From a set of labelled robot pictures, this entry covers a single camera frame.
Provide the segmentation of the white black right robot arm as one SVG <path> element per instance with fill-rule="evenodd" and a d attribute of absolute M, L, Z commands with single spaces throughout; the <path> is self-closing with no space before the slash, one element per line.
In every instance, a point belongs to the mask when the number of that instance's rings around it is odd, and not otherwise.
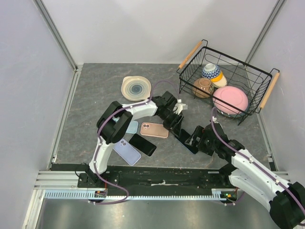
<path fill-rule="evenodd" d="M 216 153 L 227 165 L 221 168 L 222 187 L 238 187 L 267 209 L 281 229 L 305 223 L 305 188 L 265 167 L 238 141 L 229 139 L 219 123 L 197 126 L 192 134 L 181 130 L 185 146 L 207 155 Z"/>

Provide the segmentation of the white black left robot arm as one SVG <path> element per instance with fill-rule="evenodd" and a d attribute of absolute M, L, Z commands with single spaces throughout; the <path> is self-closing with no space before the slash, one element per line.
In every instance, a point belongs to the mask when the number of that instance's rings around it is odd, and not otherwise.
<path fill-rule="evenodd" d="M 131 121 L 158 116 L 163 127 L 179 137 L 183 110 L 187 104 L 175 98 L 170 92 L 162 96 L 150 96 L 148 99 L 132 104 L 112 102 L 97 122 L 97 145 L 91 162 L 84 173 L 79 174 L 78 187 L 101 187 L 105 177 L 103 173 L 111 152 L 126 134 Z"/>

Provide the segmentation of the light blue phone case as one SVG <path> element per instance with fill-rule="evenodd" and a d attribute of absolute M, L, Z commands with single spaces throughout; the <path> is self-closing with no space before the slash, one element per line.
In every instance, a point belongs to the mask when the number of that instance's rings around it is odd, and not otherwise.
<path fill-rule="evenodd" d="M 118 121 L 119 121 L 119 118 L 113 117 L 112 119 L 113 119 L 113 121 L 115 121 L 115 122 L 118 122 Z M 135 134 L 135 133 L 137 133 L 138 126 L 139 126 L 139 124 L 138 124 L 137 121 L 131 121 L 131 122 L 129 123 L 129 125 L 128 125 L 128 127 L 127 127 L 125 133 L 127 133 L 127 134 Z"/>

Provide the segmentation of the pink phone case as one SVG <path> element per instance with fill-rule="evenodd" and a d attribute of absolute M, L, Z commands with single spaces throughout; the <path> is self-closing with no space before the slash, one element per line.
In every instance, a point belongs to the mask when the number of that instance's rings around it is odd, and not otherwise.
<path fill-rule="evenodd" d="M 140 134 L 143 136 L 167 138 L 169 131 L 162 124 L 142 123 Z"/>

